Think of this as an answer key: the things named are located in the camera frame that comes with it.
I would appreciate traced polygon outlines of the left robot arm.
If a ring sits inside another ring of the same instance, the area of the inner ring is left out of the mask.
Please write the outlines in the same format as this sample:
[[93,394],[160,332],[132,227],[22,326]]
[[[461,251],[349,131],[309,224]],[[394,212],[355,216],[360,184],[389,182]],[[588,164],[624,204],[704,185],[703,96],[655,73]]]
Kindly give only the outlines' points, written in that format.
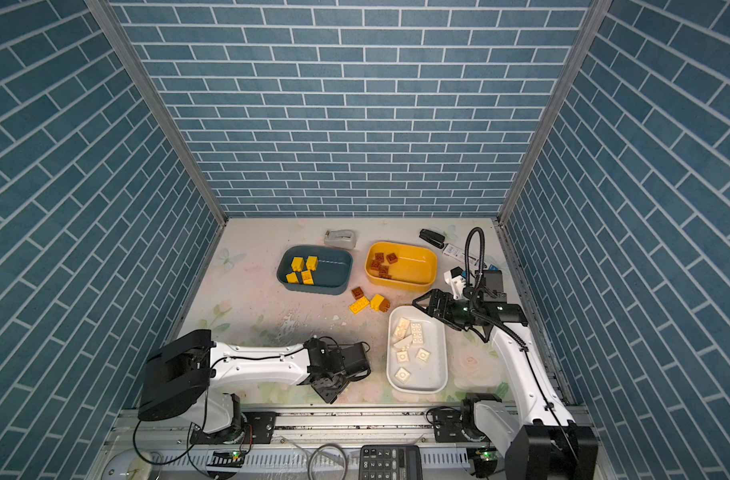
[[286,347],[244,347],[193,330],[152,352],[144,366],[138,419],[184,418],[198,426],[193,444],[243,440],[249,428],[236,388],[248,383],[309,386],[327,404],[371,374],[366,342],[314,336]]

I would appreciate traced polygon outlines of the yellow 2x4 lego brick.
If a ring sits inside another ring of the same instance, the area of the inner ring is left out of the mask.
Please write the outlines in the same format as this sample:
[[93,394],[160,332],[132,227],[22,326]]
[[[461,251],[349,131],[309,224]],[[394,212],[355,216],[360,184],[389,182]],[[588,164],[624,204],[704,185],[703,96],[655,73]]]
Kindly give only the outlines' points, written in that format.
[[370,300],[367,297],[361,297],[357,299],[353,304],[349,306],[350,311],[353,314],[359,314],[370,306]]

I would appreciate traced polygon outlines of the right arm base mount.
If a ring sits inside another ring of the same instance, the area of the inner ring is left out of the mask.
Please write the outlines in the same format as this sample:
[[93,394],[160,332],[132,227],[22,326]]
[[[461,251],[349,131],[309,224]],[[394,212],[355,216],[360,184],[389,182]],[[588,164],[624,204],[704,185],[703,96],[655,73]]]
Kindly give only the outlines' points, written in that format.
[[472,409],[433,407],[425,412],[425,418],[437,443],[498,444],[509,433],[508,427],[483,406]]

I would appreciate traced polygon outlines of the white 2x4 lego brick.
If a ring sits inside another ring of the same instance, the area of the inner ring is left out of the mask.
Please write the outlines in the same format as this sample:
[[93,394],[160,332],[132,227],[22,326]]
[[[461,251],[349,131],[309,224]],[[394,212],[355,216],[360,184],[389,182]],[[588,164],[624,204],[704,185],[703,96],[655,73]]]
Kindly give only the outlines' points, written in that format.
[[411,338],[412,338],[412,343],[415,345],[424,344],[423,326],[421,323],[417,323],[417,322],[411,323]]

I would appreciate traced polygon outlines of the cream 2x4 lego brick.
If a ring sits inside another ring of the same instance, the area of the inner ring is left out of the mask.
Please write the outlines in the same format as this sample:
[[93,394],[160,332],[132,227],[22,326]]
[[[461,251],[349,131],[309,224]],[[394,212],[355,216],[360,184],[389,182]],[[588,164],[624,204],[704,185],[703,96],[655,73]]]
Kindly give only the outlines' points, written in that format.
[[411,321],[406,318],[401,318],[394,331],[394,337],[398,340],[401,340],[406,337],[407,332],[411,328]]

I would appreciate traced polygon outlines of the yellow square lego brick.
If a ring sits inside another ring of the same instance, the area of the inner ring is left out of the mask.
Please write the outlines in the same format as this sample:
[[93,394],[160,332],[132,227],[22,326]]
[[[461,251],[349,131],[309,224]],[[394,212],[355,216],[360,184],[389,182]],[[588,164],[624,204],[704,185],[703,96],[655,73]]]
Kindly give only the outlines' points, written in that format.
[[291,263],[294,272],[302,272],[305,270],[305,259],[303,257],[294,257]]

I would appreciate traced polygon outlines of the small white 2x2 lego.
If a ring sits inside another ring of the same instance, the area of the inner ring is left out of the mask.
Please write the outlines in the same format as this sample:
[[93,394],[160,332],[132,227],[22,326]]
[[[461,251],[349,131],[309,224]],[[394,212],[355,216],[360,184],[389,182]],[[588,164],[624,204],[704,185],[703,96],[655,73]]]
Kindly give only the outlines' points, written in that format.
[[424,348],[420,348],[417,352],[416,358],[422,362],[427,362],[429,360],[430,356],[431,356],[431,353],[428,350],[426,350]]
[[405,350],[398,351],[396,353],[396,358],[399,363],[407,363],[410,360],[409,352]]

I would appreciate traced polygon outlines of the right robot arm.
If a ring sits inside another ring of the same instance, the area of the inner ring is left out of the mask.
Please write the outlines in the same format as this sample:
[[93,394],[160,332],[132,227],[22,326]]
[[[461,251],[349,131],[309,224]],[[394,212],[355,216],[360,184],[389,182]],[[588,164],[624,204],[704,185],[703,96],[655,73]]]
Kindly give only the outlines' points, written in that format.
[[[477,245],[480,254],[473,256]],[[599,441],[576,422],[552,386],[523,308],[507,302],[501,271],[484,265],[485,233],[473,228],[463,265],[445,275],[449,288],[432,289],[413,301],[424,314],[458,332],[492,344],[510,379],[516,412],[493,394],[469,393],[460,410],[461,431],[488,448],[473,453],[479,479],[592,479]]]

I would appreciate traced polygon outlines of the yellow brown lego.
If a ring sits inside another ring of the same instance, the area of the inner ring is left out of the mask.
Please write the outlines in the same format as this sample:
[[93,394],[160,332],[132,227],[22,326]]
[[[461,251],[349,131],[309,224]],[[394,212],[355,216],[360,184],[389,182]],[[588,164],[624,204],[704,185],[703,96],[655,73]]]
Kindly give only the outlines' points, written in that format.
[[391,308],[391,302],[381,294],[376,294],[371,302],[370,306],[374,311],[388,312]]

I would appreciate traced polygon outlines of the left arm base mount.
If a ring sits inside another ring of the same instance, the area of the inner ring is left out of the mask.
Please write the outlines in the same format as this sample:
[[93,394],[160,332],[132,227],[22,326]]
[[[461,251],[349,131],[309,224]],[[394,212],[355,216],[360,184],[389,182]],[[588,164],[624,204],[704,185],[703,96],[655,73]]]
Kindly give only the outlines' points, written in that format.
[[195,429],[190,436],[193,445],[253,445],[269,444],[274,435],[277,413],[274,411],[248,411],[241,413],[241,420],[215,433],[202,433]]

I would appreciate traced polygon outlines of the yellow curved lego brick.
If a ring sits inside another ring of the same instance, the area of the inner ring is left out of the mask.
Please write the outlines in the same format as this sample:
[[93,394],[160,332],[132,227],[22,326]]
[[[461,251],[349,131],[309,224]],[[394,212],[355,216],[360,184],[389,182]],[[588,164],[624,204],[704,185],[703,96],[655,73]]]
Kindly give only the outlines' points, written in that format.
[[305,285],[313,285],[314,280],[313,280],[312,272],[310,270],[303,271],[302,280]]

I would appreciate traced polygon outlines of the cream lego brick front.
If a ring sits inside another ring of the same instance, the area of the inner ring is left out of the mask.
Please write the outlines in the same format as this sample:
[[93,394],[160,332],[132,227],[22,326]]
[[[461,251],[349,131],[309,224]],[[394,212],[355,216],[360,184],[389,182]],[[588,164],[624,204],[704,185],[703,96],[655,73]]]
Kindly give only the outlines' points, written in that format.
[[406,383],[408,379],[411,376],[411,372],[405,369],[404,367],[401,367],[397,370],[397,372],[394,375],[394,378],[399,381],[400,383]]

